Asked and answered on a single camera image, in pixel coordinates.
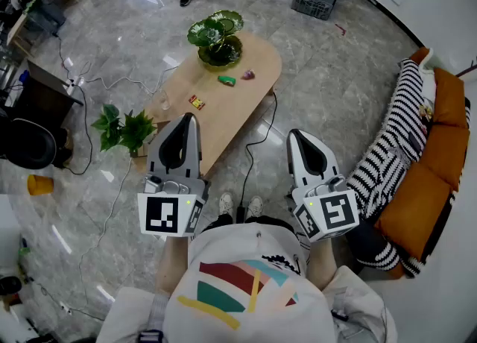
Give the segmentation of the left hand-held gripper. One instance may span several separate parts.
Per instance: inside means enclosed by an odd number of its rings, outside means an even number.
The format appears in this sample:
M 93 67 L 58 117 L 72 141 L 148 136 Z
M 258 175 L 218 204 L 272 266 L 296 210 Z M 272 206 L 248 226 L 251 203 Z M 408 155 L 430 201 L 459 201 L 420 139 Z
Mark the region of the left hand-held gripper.
M 142 233 L 195 235 L 210 187 L 199 178 L 201 160 L 200 125 L 193 113 L 162 125 L 148 148 L 148 171 L 166 175 L 147 175 L 137 195 Z

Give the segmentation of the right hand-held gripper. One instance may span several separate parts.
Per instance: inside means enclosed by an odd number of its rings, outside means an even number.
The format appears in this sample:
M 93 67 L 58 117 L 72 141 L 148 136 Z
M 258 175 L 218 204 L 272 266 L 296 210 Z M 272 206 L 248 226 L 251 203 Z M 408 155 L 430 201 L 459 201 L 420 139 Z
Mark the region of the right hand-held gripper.
M 309 241 L 341 236 L 357 227 L 356 195 L 343 176 L 336 176 L 339 168 L 332 150 L 316 136 L 292 129 L 287 154 L 288 171 L 297 187 L 291 191 L 293 215 Z

